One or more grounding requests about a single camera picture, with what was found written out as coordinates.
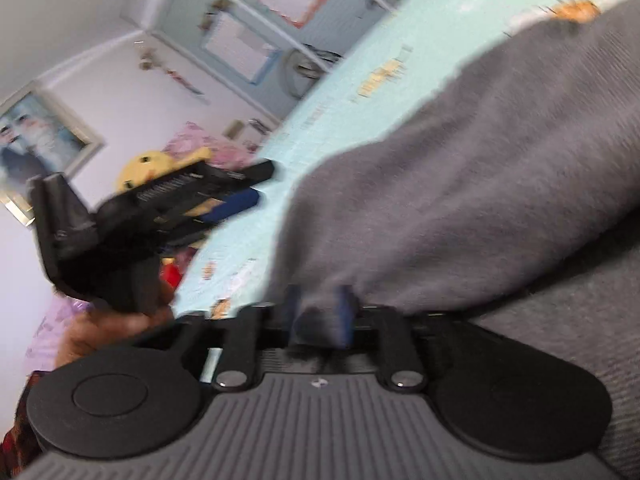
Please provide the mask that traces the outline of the person's left hand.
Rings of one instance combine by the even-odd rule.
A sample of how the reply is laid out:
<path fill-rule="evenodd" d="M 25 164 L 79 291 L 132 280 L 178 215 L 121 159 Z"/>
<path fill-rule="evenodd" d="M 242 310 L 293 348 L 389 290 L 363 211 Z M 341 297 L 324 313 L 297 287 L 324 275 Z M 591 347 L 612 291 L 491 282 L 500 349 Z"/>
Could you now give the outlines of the person's left hand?
<path fill-rule="evenodd" d="M 174 319 L 170 304 L 175 289 L 160 281 L 157 309 L 151 315 L 87 310 L 79 313 L 67 326 L 56 352 L 54 367 L 73 363 L 89 354 L 137 336 L 146 330 L 169 323 Z"/>

